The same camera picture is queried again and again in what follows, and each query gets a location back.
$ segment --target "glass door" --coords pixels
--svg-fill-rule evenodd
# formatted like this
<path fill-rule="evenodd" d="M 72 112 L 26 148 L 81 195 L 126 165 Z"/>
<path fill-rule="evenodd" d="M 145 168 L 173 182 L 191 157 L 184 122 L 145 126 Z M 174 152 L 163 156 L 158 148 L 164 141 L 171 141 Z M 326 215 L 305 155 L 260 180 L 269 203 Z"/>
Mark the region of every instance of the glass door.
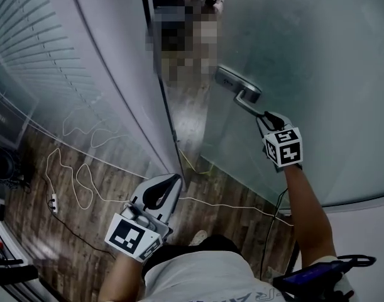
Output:
<path fill-rule="evenodd" d="M 224 0 L 221 23 L 218 65 L 299 127 L 321 203 L 383 196 L 384 0 Z M 213 80 L 201 154 L 275 204 L 284 175 L 234 97 Z"/>
<path fill-rule="evenodd" d="M 182 173 L 147 29 L 143 0 L 0 0 L 0 140 L 34 128 L 147 179 Z"/>

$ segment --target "white cable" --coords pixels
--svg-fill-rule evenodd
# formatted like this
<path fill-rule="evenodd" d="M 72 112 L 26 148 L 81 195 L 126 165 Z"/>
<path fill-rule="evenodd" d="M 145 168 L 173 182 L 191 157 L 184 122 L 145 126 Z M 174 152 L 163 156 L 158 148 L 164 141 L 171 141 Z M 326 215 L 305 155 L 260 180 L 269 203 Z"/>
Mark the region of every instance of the white cable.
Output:
<path fill-rule="evenodd" d="M 46 175 L 46 177 L 47 177 L 48 180 L 49 180 L 49 183 L 50 183 L 50 185 L 51 185 L 52 193 L 53 193 L 53 194 L 56 194 L 56 192 L 55 192 L 55 188 L 53 187 L 52 181 L 51 181 L 51 179 L 50 179 L 49 176 L 48 176 L 48 166 L 49 166 L 49 158 L 50 158 L 51 155 L 53 155 L 56 151 L 59 153 L 59 164 L 60 164 L 62 167 L 64 167 L 64 168 L 69 168 L 70 171 L 71 171 L 71 173 L 72 173 L 72 188 L 73 188 L 73 193 L 74 193 L 74 196 L 75 196 L 75 198 L 76 198 L 77 204 L 80 206 L 81 209 L 83 209 L 83 210 L 87 210 L 87 209 L 89 209 L 90 206 L 91 206 L 91 204 L 92 204 L 92 200 L 94 199 L 94 192 L 93 192 L 93 190 L 90 189 L 90 188 L 88 188 L 88 187 L 86 187 L 85 185 L 83 185 L 83 184 L 79 181 L 79 179 L 78 179 L 79 172 L 80 172 L 81 168 L 83 168 L 83 166 L 86 166 L 86 167 L 87 167 L 87 170 L 89 171 L 89 174 L 90 174 L 91 184 L 92 184 L 92 186 L 94 187 L 94 189 L 95 189 L 96 193 L 98 194 L 98 196 L 101 198 L 101 200 L 103 200 L 103 201 L 105 201 L 105 202 L 107 202 L 107 203 L 125 203 L 125 202 L 128 201 L 128 200 L 123 200 L 123 201 L 121 201 L 121 200 L 113 200 L 113 199 L 104 199 L 104 198 L 101 196 L 101 194 L 99 193 L 99 191 L 97 190 L 96 185 L 94 184 L 94 180 L 92 179 L 92 174 L 91 174 L 91 171 L 90 171 L 90 167 L 89 167 L 87 164 L 82 164 L 82 165 L 80 166 L 80 168 L 79 168 L 79 169 L 77 170 L 77 172 L 76 172 L 76 181 L 80 184 L 80 186 L 82 186 L 84 189 L 90 191 L 90 193 L 91 193 L 91 200 L 90 200 L 89 204 L 87 205 L 87 207 L 83 207 L 83 206 L 80 204 L 80 202 L 79 202 L 79 198 L 77 197 L 77 193 L 76 193 L 76 190 L 75 190 L 75 188 L 74 188 L 74 174 L 73 174 L 73 168 L 70 167 L 70 166 L 68 166 L 68 165 L 64 165 L 64 164 L 62 164 L 62 154 L 60 153 L 60 149 L 59 149 L 59 148 L 56 148 L 54 151 L 52 151 L 52 152 L 48 155 L 48 157 L 47 157 L 47 167 L 46 167 L 46 169 L 45 169 L 45 175 Z"/>
<path fill-rule="evenodd" d="M 92 128 L 91 128 L 90 130 L 88 130 L 87 132 L 83 131 L 83 130 L 80 129 L 80 128 L 74 127 L 74 128 L 71 129 L 70 132 L 65 133 L 65 123 L 66 123 L 66 121 L 68 120 L 68 118 L 70 118 L 71 115 L 72 115 L 75 111 L 78 111 L 78 110 L 80 110 L 80 109 L 84 109 L 84 108 L 87 108 L 87 106 L 83 106 L 83 107 L 81 107 L 81 108 L 73 109 L 73 110 L 69 113 L 69 115 L 66 116 L 66 118 L 63 120 L 63 122 L 62 122 L 62 135 L 63 135 L 64 137 L 67 137 L 68 135 L 70 135 L 71 133 L 73 133 L 73 132 L 76 131 L 76 130 L 80 131 L 80 132 L 83 133 L 84 135 L 88 135 L 88 134 L 89 134 L 93 129 L 95 129 L 100 123 L 107 121 L 107 119 L 98 121 L 98 122 L 97 122 L 96 124 L 94 124 L 94 125 L 92 126 Z M 112 133 L 112 134 L 117 134 L 117 132 L 119 132 L 120 128 L 121 128 L 121 125 L 119 124 L 119 125 L 118 125 L 118 128 L 116 129 L 116 131 L 111 131 L 111 130 L 108 130 L 108 129 L 106 129 L 106 128 L 98 128 L 98 129 L 96 129 L 94 132 L 92 132 L 92 135 L 91 135 L 91 141 L 90 141 L 90 147 L 91 147 L 91 148 L 99 148 L 99 147 L 103 146 L 105 143 L 107 143 L 108 141 L 114 140 L 115 138 L 127 137 L 128 134 L 116 135 L 115 137 L 108 138 L 107 140 L 105 140 L 104 142 L 100 143 L 99 145 L 94 145 L 94 144 L 93 144 L 94 135 L 96 134 L 97 131 L 107 131 L 107 132 Z"/>
<path fill-rule="evenodd" d="M 47 135 L 48 137 L 51 137 L 51 138 L 53 138 L 54 140 L 56 140 L 56 141 L 58 141 L 58 142 L 60 142 L 60 143 L 63 143 L 64 145 L 66 145 L 66 146 L 68 146 L 68 147 L 70 147 L 70 148 L 72 148 L 72 149 L 74 149 L 74 150 L 76 150 L 76 151 L 79 151 L 79 152 L 81 152 L 81 153 L 83 153 L 83 154 L 86 154 L 86 155 L 90 156 L 89 154 L 87 154 L 87 153 L 85 153 L 85 152 L 83 152 L 83 151 L 80 151 L 80 150 L 74 148 L 73 146 L 71 146 L 71 145 L 69 145 L 69 144 L 67 144 L 67 143 L 65 143 L 65 142 L 63 142 L 63 141 L 61 141 L 61 140 L 59 140 L 59 139 L 58 139 L 57 137 L 55 137 L 52 133 L 50 133 L 48 130 L 44 129 L 44 127 L 42 127 L 41 125 L 39 125 L 37 122 L 35 122 L 33 119 L 31 119 L 28 115 L 24 114 L 20 109 L 18 109 L 17 107 L 15 107 L 15 106 L 14 106 L 8 99 L 6 99 L 4 96 L 3 96 L 3 98 L 4 98 L 7 102 L 9 102 L 9 104 L 10 104 L 11 106 L 13 106 L 14 108 L 16 108 L 22 115 L 24 115 L 26 118 L 28 118 L 29 122 L 27 122 L 27 124 L 30 125 L 32 128 L 34 128 L 34 129 L 36 129 L 36 130 L 38 130 L 38 131 L 44 133 L 44 134 Z M 66 133 L 66 134 L 65 134 L 64 131 L 65 131 L 65 122 L 66 122 L 66 120 L 70 117 L 70 115 L 72 115 L 72 113 L 73 113 L 74 111 L 76 111 L 76 110 L 78 110 L 78 109 L 81 109 L 81 108 L 77 108 L 77 109 L 71 111 L 70 114 L 66 117 L 66 119 L 64 119 L 64 121 L 63 121 L 63 123 L 62 123 L 62 133 L 63 133 L 63 135 L 64 135 L 65 137 L 66 137 L 67 135 L 71 134 L 74 130 L 79 130 L 79 131 L 82 132 L 84 135 L 87 135 L 87 134 L 89 134 L 89 133 L 90 133 L 90 132 L 91 132 L 91 131 L 98 125 L 98 124 L 102 123 L 103 121 L 106 121 L 106 120 L 101 120 L 101 121 L 99 121 L 99 122 L 96 123 L 96 124 L 95 124 L 95 125 L 88 131 L 88 132 L 84 132 L 84 131 L 81 130 L 80 128 L 75 127 L 75 128 L 73 128 L 69 133 Z M 33 122 L 35 125 L 38 125 L 39 128 L 38 128 L 37 126 L 34 126 L 34 125 L 30 124 L 30 121 Z M 93 144 L 92 144 L 92 141 L 93 141 L 93 139 L 94 139 L 94 135 L 95 135 L 96 131 L 99 131 L 99 130 L 102 130 L 102 131 L 108 131 L 108 132 L 111 132 L 111 133 L 115 134 L 115 133 L 117 133 L 117 132 L 119 131 L 119 128 L 118 128 L 118 130 L 117 130 L 116 132 L 113 132 L 113 131 L 111 131 L 111 130 L 107 130 L 107 129 L 103 129 L 103 128 L 96 129 L 96 130 L 93 132 L 93 134 L 91 135 L 91 147 L 92 147 L 92 148 L 98 148 L 98 147 L 101 147 L 102 145 L 104 145 L 104 144 L 107 143 L 108 141 L 113 140 L 113 139 L 115 139 L 115 138 L 120 138 L 120 137 L 126 137 L 126 136 L 127 136 L 127 135 L 117 135 L 117 136 L 115 136 L 115 137 L 108 138 L 107 140 L 105 140 L 104 142 L 102 142 L 102 143 L 99 144 L 99 145 L 93 145 Z M 107 203 L 112 203 L 112 202 L 113 202 L 113 203 L 125 203 L 125 202 L 128 201 L 128 200 L 120 201 L 120 200 L 104 199 L 104 198 L 101 196 L 101 194 L 99 193 L 99 191 L 97 190 L 97 188 L 96 188 L 96 186 L 95 186 L 95 184 L 94 184 L 94 180 L 93 180 L 93 178 L 92 178 L 92 174 L 91 174 L 91 171 L 90 171 L 90 167 L 89 167 L 87 164 L 82 164 L 82 165 L 80 166 L 80 168 L 79 168 L 79 169 L 77 170 L 77 172 L 76 172 L 76 181 L 80 184 L 80 186 L 82 186 L 83 188 L 85 188 L 85 189 L 87 189 L 88 191 L 91 192 L 91 200 L 90 200 L 90 203 L 88 204 L 88 206 L 87 206 L 86 208 L 83 207 L 83 206 L 80 204 L 80 202 L 79 202 L 79 198 L 77 197 L 77 193 L 76 193 L 76 190 L 75 190 L 75 188 L 74 188 L 74 173 L 73 173 L 74 171 L 73 171 L 73 168 L 70 167 L 70 166 L 68 166 L 68 165 L 63 165 L 63 164 L 62 164 L 62 154 L 60 153 L 60 149 L 59 149 L 59 148 L 56 148 L 54 151 L 52 151 L 52 152 L 48 155 L 48 157 L 47 157 L 47 167 L 46 167 L 46 169 L 45 169 L 45 175 L 46 175 L 46 177 L 47 177 L 48 180 L 49 180 L 49 183 L 50 183 L 50 186 L 51 186 L 51 189 L 52 189 L 52 193 L 53 193 L 53 194 L 56 194 L 56 193 L 55 193 L 55 189 L 53 188 L 52 181 L 51 181 L 51 179 L 50 179 L 49 176 L 48 176 L 48 166 L 49 166 L 49 158 L 50 158 L 51 155 L 54 154 L 56 151 L 58 151 L 58 153 L 59 153 L 59 164 L 60 164 L 62 167 L 69 168 L 70 171 L 71 171 L 71 173 L 72 173 L 72 188 L 73 188 L 73 192 L 74 192 L 74 196 L 75 196 L 75 198 L 76 198 L 77 204 L 80 206 L 81 209 L 83 209 L 83 210 L 87 210 L 87 209 L 89 209 L 89 208 L 90 208 L 90 205 L 91 205 L 91 203 L 92 203 L 92 200 L 94 199 L 94 192 L 93 192 L 93 190 L 91 190 L 90 188 L 88 188 L 88 187 L 86 187 L 85 185 L 83 185 L 83 184 L 78 180 L 78 178 L 77 178 L 77 176 L 79 175 L 79 172 L 80 172 L 81 168 L 83 168 L 83 166 L 86 166 L 86 167 L 87 167 L 87 170 L 89 171 L 89 174 L 90 174 L 90 179 L 91 179 L 92 186 L 93 186 L 94 189 L 96 190 L 96 193 L 98 194 L 98 196 L 100 197 L 101 200 L 103 200 L 103 201 L 105 201 L 105 202 L 107 202 Z M 100 160 L 100 161 L 103 162 L 103 163 L 108 164 L 107 162 L 104 162 L 104 161 L 102 161 L 101 159 L 95 158 L 95 157 L 93 157 L 93 156 L 91 156 L 91 157 L 92 157 L 93 159 L 97 159 L 97 160 Z M 139 177 L 142 177 L 142 178 L 144 178 L 144 179 L 147 179 L 146 177 L 143 177 L 143 176 L 140 176 L 140 175 L 137 175 L 137 174 L 135 174 L 135 175 L 136 175 L 136 176 L 139 176 Z M 192 198 L 192 197 L 182 197 L 182 198 L 179 198 L 179 199 L 190 199 L 190 200 L 198 201 L 198 202 L 200 202 L 200 203 L 203 203 L 203 204 L 206 204 L 206 205 L 209 205 L 209 206 L 212 206 L 212 207 L 216 207 L 216 206 L 224 206 L 224 207 L 236 208 L 236 209 L 254 209 L 254 210 L 257 210 L 257 211 L 259 211 L 260 213 L 262 213 L 262 214 L 264 214 L 264 215 L 266 215 L 266 216 L 274 217 L 274 215 L 265 213 L 264 211 L 262 211 L 262 210 L 260 210 L 260 209 L 258 209 L 258 208 L 256 208 L 256 207 L 230 206 L 230 205 L 228 205 L 228 204 L 210 204 L 210 203 L 206 203 L 206 202 L 203 201 L 203 200 L 199 200 L 199 199 Z M 287 223 L 286 221 L 283 221 L 282 219 L 280 219 L 280 218 L 278 218 L 278 217 L 276 217 L 276 219 L 280 220 L 282 223 L 284 223 L 284 224 L 286 224 L 286 225 L 288 225 L 288 226 L 293 227 L 293 225 Z"/>
<path fill-rule="evenodd" d="M 258 208 L 256 208 L 256 207 L 230 206 L 230 205 L 228 205 L 228 204 L 209 204 L 209 203 L 206 203 L 206 202 L 203 201 L 203 200 L 199 200 L 199 199 L 196 199 L 196 198 L 193 198 L 193 197 L 181 197 L 181 198 L 179 198 L 179 199 L 190 199 L 190 200 L 198 201 L 198 202 L 200 202 L 200 203 L 202 203 L 202 204 L 208 204 L 209 206 L 212 206 L 212 207 L 223 206 L 223 207 L 229 207 L 229 208 L 254 209 L 254 210 L 259 211 L 259 212 L 262 213 L 263 215 L 274 217 L 274 215 L 265 213 L 264 211 L 262 211 L 262 210 L 260 210 L 260 209 L 258 209 Z M 275 218 L 278 219 L 280 222 L 282 222 L 282 223 L 284 223 L 284 224 L 286 224 L 286 225 L 288 225 L 288 226 L 293 227 L 293 225 L 287 223 L 286 221 L 283 221 L 283 220 L 280 219 L 279 217 L 275 217 Z"/>
<path fill-rule="evenodd" d="M 93 134 L 91 135 L 90 146 L 91 146 L 92 148 L 99 148 L 99 147 L 103 146 L 105 143 L 107 143 L 108 141 L 111 141 L 111 140 L 113 140 L 113 139 L 115 139 L 115 138 L 121 138 L 121 137 L 127 137 L 127 136 L 128 136 L 127 134 L 116 135 L 115 137 L 111 137 L 111 138 L 106 139 L 105 141 L 103 141 L 103 142 L 102 142 L 101 144 L 99 144 L 99 145 L 93 145 L 93 144 L 92 144 L 92 141 L 93 141 L 93 139 L 94 139 L 94 135 L 96 134 L 96 131 L 107 131 L 107 132 L 111 132 L 111 133 L 113 133 L 113 134 L 117 134 L 117 132 L 119 132 L 119 129 L 118 129 L 116 132 L 112 132 L 111 130 L 108 130 L 108 129 L 105 129 L 105 128 L 98 128 L 98 129 L 96 129 L 96 130 L 93 132 Z"/>

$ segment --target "pixelated area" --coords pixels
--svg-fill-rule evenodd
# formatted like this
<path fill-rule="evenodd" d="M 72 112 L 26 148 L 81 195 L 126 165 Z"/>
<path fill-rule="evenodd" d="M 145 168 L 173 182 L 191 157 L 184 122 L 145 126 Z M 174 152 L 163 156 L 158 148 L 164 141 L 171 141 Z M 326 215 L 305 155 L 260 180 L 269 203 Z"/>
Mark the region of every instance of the pixelated area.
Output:
<path fill-rule="evenodd" d="M 223 0 L 153 0 L 153 4 L 160 44 L 154 47 L 161 52 L 158 73 L 166 85 L 179 149 L 195 162 L 217 66 Z M 189 166 L 183 163 L 188 176 Z"/>
<path fill-rule="evenodd" d="M 220 0 L 153 0 L 168 87 L 208 85 L 217 65 Z"/>
<path fill-rule="evenodd" d="M 280 147 L 281 164 L 289 164 L 300 160 L 300 143 Z"/>

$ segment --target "shoe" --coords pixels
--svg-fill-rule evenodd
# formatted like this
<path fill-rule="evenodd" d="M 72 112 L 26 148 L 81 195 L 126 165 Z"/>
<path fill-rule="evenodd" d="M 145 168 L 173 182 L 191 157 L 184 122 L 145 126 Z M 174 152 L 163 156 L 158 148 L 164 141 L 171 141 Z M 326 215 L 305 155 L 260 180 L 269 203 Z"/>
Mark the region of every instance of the shoe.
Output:
<path fill-rule="evenodd" d="M 207 232 L 205 230 L 199 230 L 196 235 L 194 235 L 192 241 L 189 246 L 198 246 L 203 240 L 208 237 Z"/>

